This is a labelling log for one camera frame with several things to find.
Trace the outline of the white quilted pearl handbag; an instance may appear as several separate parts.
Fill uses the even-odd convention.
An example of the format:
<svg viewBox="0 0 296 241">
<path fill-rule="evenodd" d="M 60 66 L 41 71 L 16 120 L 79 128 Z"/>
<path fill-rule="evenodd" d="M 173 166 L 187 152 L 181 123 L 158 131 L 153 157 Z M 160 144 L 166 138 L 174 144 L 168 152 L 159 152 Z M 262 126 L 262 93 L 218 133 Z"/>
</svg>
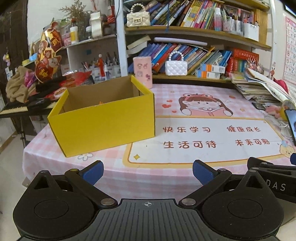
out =
<svg viewBox="0 0 296 241">
<path fill-rule="evenodd" d="M 181 59 L 172 60 L 174 54 L 181 56 Z M 166 76 L 186 76 L 188 74 L 188 63 L 184 60 L 184 55 L 180 51 L 173 51 L 169 55 L 169 59 L 165 62 Z"/>
</svg>

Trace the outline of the red packaging bag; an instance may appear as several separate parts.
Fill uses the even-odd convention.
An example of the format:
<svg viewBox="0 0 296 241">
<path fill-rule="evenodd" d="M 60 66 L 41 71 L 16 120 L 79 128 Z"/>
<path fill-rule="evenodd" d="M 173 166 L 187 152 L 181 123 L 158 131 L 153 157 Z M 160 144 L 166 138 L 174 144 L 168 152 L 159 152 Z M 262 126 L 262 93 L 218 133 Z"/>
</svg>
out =
<svg viewBox="0 0 296 241">
<path fill-rule="evenodd" d="M 57 77 L 52 80 L 53 92 L 59 89 L 65 90 L 73 87 L 78 87 L 89 80 L 91 71 L 88 72 L 74 72 L 65 76 Z"/>
</svg>

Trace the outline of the white yellow bottle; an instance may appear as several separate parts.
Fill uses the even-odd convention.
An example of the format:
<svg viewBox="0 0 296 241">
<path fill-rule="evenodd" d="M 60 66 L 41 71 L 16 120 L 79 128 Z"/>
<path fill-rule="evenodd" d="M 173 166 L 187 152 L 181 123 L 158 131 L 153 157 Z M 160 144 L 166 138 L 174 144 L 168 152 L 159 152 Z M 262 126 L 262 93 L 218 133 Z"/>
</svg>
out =
<svg viewBox="0 0 296 241">
<path fill-rule="evenodd" d="M 70 40 L 71 40 L 71 44 L 76 44 L 79 42 L 77 26 L 73 26 L 70 28 Z"/>
</svg>

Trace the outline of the beige cloth pile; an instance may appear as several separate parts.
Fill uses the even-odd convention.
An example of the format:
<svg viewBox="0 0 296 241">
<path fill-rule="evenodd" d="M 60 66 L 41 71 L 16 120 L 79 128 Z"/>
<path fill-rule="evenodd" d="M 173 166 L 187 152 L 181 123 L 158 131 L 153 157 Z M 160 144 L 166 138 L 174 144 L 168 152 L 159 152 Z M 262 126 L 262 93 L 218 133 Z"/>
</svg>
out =
<svg viewBox="0 0 296 241">
<path fill-rule="evenodd" d="M 20 103 L 25 103 L 29 95 L 34 91 L 36 83 L 33 83 L 30 87 L 26 86 L 26 77 L 28 77 L 28 82 L 35 77 L 34 71 L 25 68 L 23 66 L 18 66 L 15 75 L 6 84 L 6 97 L 10 102 L 18 101 Z"/>
</svg>

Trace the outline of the pink cartoon desk mat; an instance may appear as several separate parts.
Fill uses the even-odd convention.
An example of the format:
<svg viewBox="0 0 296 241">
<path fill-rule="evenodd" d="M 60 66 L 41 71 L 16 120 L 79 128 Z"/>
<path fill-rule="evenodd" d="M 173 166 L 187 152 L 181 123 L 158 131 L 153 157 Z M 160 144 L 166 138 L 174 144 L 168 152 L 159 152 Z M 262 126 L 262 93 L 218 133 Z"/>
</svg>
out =
<svg viewBox="0 0 296 241">
<path fill-rule="evenodd" d="M 234 89 L 156 84 L 153 138 L 127 145 L 123 162 L 138 168 L 244 164 L 250 157 L 290 163 L 287 126 L 274 124 Z"/>
</svg>

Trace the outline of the wooden bookshelf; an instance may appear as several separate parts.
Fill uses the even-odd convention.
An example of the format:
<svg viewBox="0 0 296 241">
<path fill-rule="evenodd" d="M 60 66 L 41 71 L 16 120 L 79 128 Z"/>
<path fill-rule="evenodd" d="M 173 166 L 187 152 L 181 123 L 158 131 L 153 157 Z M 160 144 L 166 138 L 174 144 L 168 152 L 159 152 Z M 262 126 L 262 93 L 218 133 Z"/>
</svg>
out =
<svg viewBox="0 0 296 241">
<path fill-rule="evenodd" d="M 150 15 L 150 26 L 126 26 L 132 5 L 140 3 Z M 230 48 L 257 53 L 271 51 L 267 19 L 271 4 L 263 1 L 116 1 L 118 55 L 122 76 L 134 72 L 133 58 L 150 56 L 153 83 L 225 83 L 197 78 L 205 63 L 237 71 L 247 60 L 234 58 Z M 180 51 L 188 63 L 186 76 L 166 76 L 165 62 Z"/>
</svg>

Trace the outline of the stack of magazines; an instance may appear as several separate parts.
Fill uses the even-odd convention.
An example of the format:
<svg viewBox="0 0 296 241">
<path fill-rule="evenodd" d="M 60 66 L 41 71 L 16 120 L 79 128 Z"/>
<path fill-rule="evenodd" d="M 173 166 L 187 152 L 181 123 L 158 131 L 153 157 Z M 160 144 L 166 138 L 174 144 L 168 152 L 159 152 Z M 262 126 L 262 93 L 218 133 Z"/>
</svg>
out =
<svg viewBox="0 0 296 241">
<path fill-rule="evenodd" d="M 285 102 L 295 106 L 295 100 L 278 83 L 250 68 L 244 73 L 230 73 L 229 78 L 236 89 L 247 99 L 260 104 Z"/>
</svg>

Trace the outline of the white cubby shelf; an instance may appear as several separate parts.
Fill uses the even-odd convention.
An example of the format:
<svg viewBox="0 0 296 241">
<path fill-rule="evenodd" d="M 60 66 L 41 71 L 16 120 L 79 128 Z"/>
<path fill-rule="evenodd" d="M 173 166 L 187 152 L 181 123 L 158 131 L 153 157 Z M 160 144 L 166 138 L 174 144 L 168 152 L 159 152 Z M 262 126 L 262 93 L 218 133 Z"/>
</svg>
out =
<svg viewBox="0 0 296 241">
<path fill-rule="evenodd" d="M 91 80 L 98 83 L 121 77 L 120 62 L 115 35 L 87 39 L 63 47 L 60 72 L 63 76 L 75 72 L 90 72 Z"/>
</svg>

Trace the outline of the cream quilted pearl handbag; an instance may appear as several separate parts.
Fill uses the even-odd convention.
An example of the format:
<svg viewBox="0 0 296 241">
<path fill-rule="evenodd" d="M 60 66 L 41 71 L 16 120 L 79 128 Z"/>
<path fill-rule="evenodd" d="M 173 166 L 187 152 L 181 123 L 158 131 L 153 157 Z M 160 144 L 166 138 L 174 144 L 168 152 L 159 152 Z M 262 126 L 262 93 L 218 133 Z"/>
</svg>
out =
<svg viewBox="0 0 296 241">
<path fill-rule="evenodd" d="M 146 11 L 145 6 L 140 3 L 136 3 L 132 5 L 130 12 L 126 15 L 126 19 L 127 19 L 126 26 L 128 28 L 151 25 L 149 12 Z"/>
</svg>

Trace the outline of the orange white medicine box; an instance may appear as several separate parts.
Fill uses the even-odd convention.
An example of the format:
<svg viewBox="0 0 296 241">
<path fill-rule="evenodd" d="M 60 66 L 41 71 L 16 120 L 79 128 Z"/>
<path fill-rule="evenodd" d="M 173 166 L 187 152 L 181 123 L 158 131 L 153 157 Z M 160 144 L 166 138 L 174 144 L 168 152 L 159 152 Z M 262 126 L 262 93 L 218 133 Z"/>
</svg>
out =
<svg viewBox="0 0 296 241">
<path fill-rule="evenodd" d="M 220 73 L 197 70 L 196 77 L 197 78 L 207 78 L 207 79 L 219 79 Z"/>
<path fill-rule="evenodd" d="M 219 66 L 219 65 L 202 64 L 201 70 L 206 72 L 219 73 L 219 74 L 225 73 L 225 67 Z"/>
</svg>

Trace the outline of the black electric piano keyboard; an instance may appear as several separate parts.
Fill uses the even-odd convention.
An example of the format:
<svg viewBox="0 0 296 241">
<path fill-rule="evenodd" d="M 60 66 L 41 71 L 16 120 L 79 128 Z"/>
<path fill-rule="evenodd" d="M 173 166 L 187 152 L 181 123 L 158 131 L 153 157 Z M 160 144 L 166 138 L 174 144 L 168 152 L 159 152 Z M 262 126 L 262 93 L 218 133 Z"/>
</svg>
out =
<svg viewBox="0 0 296 241">
<path fill-rule="evenodd" d="M 23 117 L 23 116 L 34 116 L 34 115 L 46 115 L 51 112 L 51 110 L 55 107 L 56 102 L 52 102 L 44 109 L 39 110 L 28 110 L 26 106 L 20 106 L 17 108 L 4 109 L 1 110 L 0 117 L 1 118 L 15 118 L 15 117 Z"/>
</svg>

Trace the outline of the red gold fortune god decoration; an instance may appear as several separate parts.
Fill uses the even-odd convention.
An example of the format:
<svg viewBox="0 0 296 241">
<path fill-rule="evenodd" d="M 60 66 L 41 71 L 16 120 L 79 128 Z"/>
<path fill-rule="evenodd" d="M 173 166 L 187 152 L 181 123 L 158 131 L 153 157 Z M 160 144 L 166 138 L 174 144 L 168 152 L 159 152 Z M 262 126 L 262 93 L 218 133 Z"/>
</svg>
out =
<svg viewBox="0 0 296 241">
<path fill-rule="evenodd" d="M 53 21 L 42 33 L 35 61 L 35 76 L 41 83 L 50 81 L 57 72 L 62 56 L 57 52 L 63 47 L 59 22 Z"/>
</svg>

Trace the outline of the orange white medicine box upper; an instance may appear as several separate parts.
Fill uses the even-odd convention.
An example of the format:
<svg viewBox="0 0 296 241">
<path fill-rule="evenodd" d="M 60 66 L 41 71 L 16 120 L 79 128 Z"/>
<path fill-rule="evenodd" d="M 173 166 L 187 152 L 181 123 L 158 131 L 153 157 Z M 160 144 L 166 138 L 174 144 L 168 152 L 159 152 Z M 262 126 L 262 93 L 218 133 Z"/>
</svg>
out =
<svg viewBox="0 0 296 241">
<path fill-rule="evenodd" d="M 219 74 L 225 73 L 225 67 L 219 66 L 219 65 L 202 64 L 201 70 L 206 72 L 219 73 Z"/>
</svg>

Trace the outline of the orange white medicine box lower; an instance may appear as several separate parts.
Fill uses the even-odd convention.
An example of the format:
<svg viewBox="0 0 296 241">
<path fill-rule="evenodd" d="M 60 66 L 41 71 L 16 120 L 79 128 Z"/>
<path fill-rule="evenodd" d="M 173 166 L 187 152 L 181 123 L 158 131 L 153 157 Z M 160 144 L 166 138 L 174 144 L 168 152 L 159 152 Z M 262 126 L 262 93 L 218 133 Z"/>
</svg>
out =
<svg viewBox="0 0 296 241">
<path fill-rule="evenodd" d="M 207 79 L 219 79 L 220 73 L 197 70 L 196 77 L 197 78 L 207 78 Z"/>
</svg>

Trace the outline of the yellow cardboard box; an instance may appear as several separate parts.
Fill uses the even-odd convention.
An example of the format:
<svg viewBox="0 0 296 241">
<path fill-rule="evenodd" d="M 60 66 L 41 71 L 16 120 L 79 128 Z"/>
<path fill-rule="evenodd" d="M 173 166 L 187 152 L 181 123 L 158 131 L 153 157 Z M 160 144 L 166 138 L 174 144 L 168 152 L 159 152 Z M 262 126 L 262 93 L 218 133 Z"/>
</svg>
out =
<svg viewBox="0 0 296 241">
<path fill-rule="evenodd" d="M 133 75 L 69 88 L 48 122 L 66 157 L 153 138 L 154 93 Z"/>
</svg>

